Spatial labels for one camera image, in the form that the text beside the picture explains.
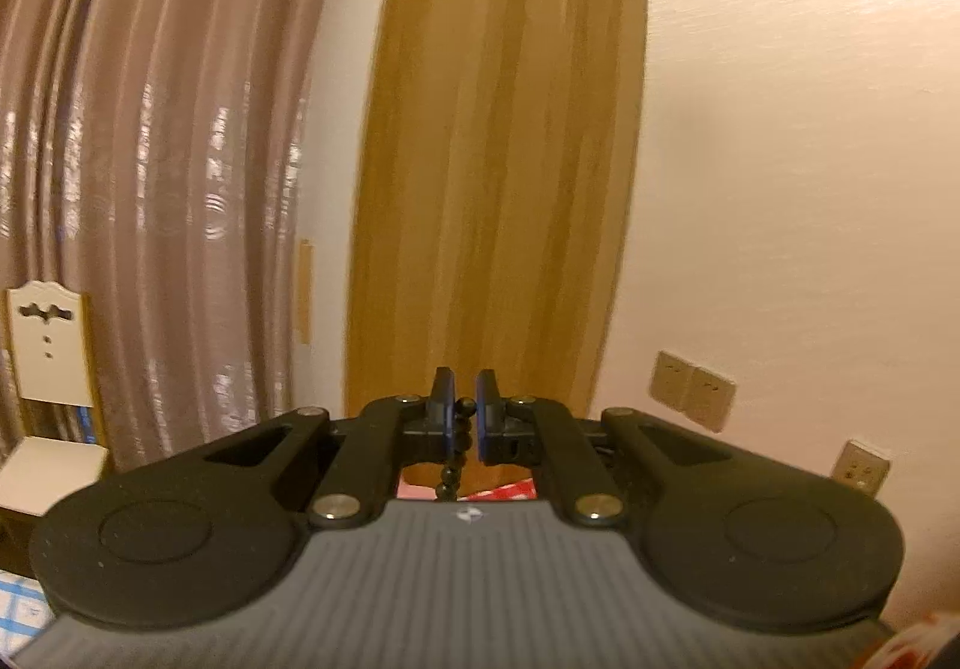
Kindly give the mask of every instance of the logo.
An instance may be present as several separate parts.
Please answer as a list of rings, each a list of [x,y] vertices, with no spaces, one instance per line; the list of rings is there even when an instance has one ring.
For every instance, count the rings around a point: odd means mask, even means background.
[[[458,520],[463,520],[464,523],[475,523],[484,516],[483,511],[481,511],[481,509],[477,509],[477,507],[473,504],[470,506],[463,506],[462,509],[455,511],[454,514],[457,515]]]

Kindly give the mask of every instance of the wooden trim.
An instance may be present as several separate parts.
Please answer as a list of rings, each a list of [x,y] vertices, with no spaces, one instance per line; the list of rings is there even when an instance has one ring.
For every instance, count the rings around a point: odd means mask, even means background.
[[[100,399],[100,385],[97,382],[97,364],[93,349],[93,319],[91,318],[90,298],[84,292],[80,294],[80,304],[83,306],[83,360],[86,364],[86,373],[90,384],[90,394],[93,396],[93,406],[90,409],[90,422],[93,424],[93,436],[100,446],[107,449],[107,461],[112,467],[112,447],[109,443],[107,423],[104,422],[103,404]]]
[[[313,242],[300,239],[296,247],[296,333],[301,344],[313,340]]]
[[[10,353],[11,368],[13,369],[13,415],[21,436],[30,436],[34,432],[34,425],[30,415],[30,405],[20,397],[20,386],[16,381],[16,353],[13,352],[13,337],[10,329],[10,290],[3,290],[3,308],[0,309],[0,335],[3,337],[3,348]]]

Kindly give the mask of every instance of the red checkered cloth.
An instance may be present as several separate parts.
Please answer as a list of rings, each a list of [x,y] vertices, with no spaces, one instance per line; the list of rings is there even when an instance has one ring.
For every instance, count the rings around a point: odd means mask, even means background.
[[[512,485],[501,485],[493,490],[481,490],[460,501],[526,501],[536,498],[536,487],[533,480],[520,480]]]
[[[933,613],[894,635],[862,664],[862,669],[923,669],[957,639],[960,639],[960,613]]]

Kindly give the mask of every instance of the blue checkered cloth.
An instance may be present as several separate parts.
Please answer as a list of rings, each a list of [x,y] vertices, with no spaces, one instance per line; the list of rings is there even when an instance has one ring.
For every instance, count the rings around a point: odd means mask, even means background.
[[[0,571],[0,656],[8,658],[53,617],[40,584]]]

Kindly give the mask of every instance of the wall plate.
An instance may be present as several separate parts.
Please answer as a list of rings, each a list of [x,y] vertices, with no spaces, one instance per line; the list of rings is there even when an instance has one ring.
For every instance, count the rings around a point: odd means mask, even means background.
[[[736,385],[726,377],[695,368],[680,410],[695,423],[715,434],[722,431],[730,414]]]
[[[692,373],[693,364],[661,350],[650,377],[650,397],[679,411]]]
[[[868,444],[851,439],[840,451],[830,477],[854,490],[875,496],[889,471],[890,461],[887,458],[872,450]]]

